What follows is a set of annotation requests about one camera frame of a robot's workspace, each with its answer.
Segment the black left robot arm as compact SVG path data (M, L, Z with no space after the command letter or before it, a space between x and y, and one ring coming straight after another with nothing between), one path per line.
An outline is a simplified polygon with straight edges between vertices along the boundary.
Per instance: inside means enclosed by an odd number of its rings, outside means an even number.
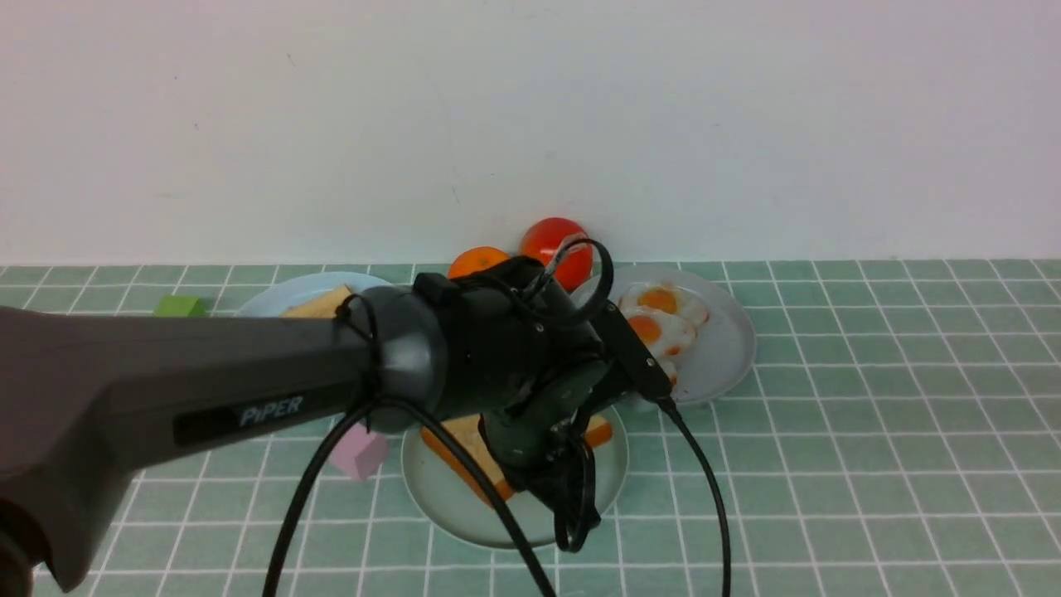
M60 316L2 310L2 593L45 565L84 580L149 466L345 412L376 431L480 415L497 463L555 517L572 432L647 349L606 295L576 308L530 258L376 286L330 318Z

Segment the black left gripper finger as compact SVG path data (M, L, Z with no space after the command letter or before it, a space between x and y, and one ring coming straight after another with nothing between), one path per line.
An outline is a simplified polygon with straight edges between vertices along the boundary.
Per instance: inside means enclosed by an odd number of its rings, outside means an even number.
M555 541L561 551L581 551L589 533L601 523L596 507L598 474L591 447L571 449L550 472Z

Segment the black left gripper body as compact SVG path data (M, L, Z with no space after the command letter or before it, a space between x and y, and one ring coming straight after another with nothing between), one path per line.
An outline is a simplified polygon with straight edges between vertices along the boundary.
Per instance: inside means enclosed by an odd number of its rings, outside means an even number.
M552 498L553 466L571 449L609 439L591 431L598 412L587 403L606 371L591 318L611 302L613 279L607 269L598 291L576 306L527 257L458 279L414 277L412 319L429 326L424 337L441 351L432 362L443 372L422 405L501 498L525 491Z

